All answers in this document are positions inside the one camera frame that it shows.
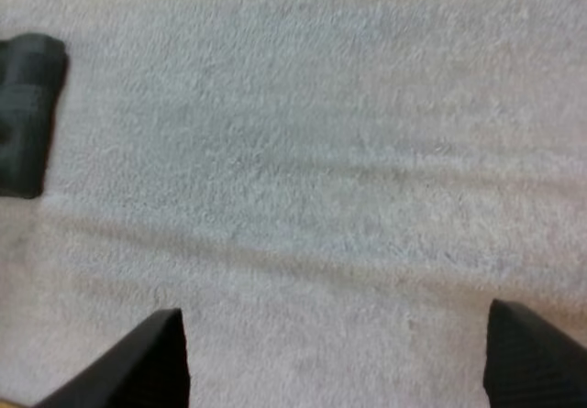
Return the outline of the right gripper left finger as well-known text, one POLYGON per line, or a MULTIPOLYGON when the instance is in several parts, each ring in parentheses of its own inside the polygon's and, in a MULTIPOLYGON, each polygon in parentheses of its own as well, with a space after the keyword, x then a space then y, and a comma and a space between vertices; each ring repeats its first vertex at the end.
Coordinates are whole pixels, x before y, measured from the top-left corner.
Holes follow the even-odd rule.
POLYGON ((38 407, 187 407, 183 313, 154 312, 38 407))

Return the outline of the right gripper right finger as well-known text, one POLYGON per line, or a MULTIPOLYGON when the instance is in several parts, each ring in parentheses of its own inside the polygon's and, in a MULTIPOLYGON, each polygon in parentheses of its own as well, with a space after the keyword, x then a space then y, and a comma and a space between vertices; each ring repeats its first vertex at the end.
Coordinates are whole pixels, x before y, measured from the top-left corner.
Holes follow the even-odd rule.
POLYGON ((492 407, 584 407, 586 347, 523 304, 495 299, 483 388, 492 407))

